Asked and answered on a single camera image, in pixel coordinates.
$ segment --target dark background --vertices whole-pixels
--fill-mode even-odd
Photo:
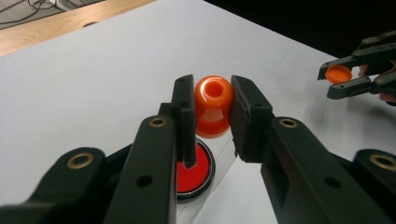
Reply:
[[[206,0],[337,58],[366,37],[396,30],[396,0]]]

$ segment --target orange rim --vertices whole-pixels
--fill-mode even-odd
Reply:
[[[330,66],[325,76],[332,84],[343,83],[352,79],[352,73],[349,68],[337,64]]]

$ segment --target orange object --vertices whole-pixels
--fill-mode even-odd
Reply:
[[[352,79],[352,73],[349,68],[337,64],[329,66],[325,76],[332,84],[338,84]]]
[[[230,128],[228,115],[233,101],[233,87],[223,77],[209,76],[195,87],[195,116],[197,134],[204,138],[216,138]]]

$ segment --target human hand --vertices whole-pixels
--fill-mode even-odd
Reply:
[[[390,68],[388,71],[380,74],[380,76],[385,76],[385,75],[387,75],[389,73],[396,72],[396,60],[390,60],[390,62],[393,64],[393,67]],[[360,71],[358,73],[358,77],[363,77],[365,72],[367,71],[368,67],[369,66],[367,64],[366,65],[361,65],[359,67]],[[390,94],[387,94],[387,93],[384,93],[384,92],[380,92],[379,93],[379,99],[382,100],[382,101],[385,101],[385,102],[396,103],[396,97],[394,95],[390,95]]]

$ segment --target brass insert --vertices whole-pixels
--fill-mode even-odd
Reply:
[[[92,161],[93,155],[91,153],[81,152],[70,158],[67,162],[67,167],[72,170],[77,170],[88,166]]]
[[[370,157],[370,161],[383,169],[396,172],[396,160],[390,156],[374,154]]]
[[[297,128],[297,122],[292,119],[282,119],[279,123],[287,128]]]
[[[162,118],[155,118],[149,122],[149,125],[155,128],[162,127],[165,124],[166,124],[166,120]]]

